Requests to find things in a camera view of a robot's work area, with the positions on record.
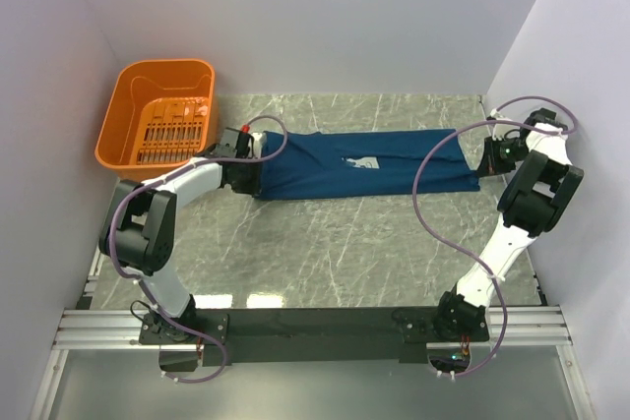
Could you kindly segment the orange plastic basket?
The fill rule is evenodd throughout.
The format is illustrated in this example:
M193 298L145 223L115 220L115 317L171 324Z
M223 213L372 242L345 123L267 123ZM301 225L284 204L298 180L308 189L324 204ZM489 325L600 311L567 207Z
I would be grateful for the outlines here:
M120 179L144 181L217 140L215 70L199 59L154 59L121 71L94 149Z

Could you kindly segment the blue mickey mouse t-shirt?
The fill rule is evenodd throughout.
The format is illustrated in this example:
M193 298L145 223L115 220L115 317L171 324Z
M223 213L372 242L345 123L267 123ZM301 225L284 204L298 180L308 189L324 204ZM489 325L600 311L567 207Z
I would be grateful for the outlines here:
M453 129L288 134L283 151L263 162L261 200L410 195L415 173ZM478 178L456 139L429 160L418 194L478 192Z

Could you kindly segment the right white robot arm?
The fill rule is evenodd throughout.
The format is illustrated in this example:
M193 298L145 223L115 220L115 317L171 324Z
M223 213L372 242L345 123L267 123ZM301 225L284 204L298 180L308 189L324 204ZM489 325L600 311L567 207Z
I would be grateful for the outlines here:
M567 126L554 111L540 108L526 119L526 129L484 140L479 177L512 173L499 199L495 230L476 263L445 292L432 316L435 334L445 340L488 339L485 310L518 257L543 233L551 231L584 178L570 161Z

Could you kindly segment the aluminium frame rail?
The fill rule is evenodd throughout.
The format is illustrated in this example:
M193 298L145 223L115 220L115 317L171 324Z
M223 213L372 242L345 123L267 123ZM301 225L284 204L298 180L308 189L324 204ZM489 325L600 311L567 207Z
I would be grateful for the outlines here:
M407 197L259 202L227 190L178 217L174 263L202 307L320 308L433 303L469 262L418 225ZM527 257L503 290L498 357L457 381L396 361L243 364L198 385L162 377L129 303L138 289L94 260L88 310L59 323L36 419L592 419L562 311L543 306Z

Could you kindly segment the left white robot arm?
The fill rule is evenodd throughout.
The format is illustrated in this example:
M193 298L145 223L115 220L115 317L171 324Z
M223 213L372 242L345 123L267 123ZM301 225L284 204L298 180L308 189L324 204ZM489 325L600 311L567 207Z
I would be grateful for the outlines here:
M169 263L179 210L224 187L254 196L260 188L260 139L248 125L227 128L219 143L182 166L145 182L120 181L99 235L99 250L118 274L141 286L161 330L173 342L197 329L196 303Z

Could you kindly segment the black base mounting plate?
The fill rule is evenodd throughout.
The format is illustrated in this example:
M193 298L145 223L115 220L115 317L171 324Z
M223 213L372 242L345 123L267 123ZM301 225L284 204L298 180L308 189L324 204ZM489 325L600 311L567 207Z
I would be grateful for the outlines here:
M433 307L200 309L193 323L205 338L144 316L139 343L161 347L160 366L193 372L221 363L397 360L425 364L430 343L487 341L486 321L440 322Z

